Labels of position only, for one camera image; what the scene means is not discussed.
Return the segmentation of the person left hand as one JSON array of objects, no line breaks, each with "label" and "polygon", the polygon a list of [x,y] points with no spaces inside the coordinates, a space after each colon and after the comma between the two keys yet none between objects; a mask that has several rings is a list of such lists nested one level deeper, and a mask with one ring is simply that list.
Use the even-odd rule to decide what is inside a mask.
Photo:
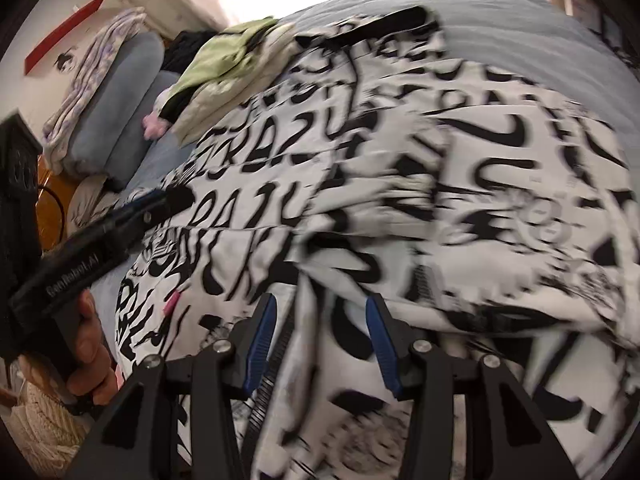
[{"label": "person left hand", "polygon": [[74,396],[91,396],[94,405],[107,405],[118,391],[112,359],[104,344],[101,322],[90,290],[84,290],[76,302],[80,324],[74,343],[79,367],[66,386]]}]

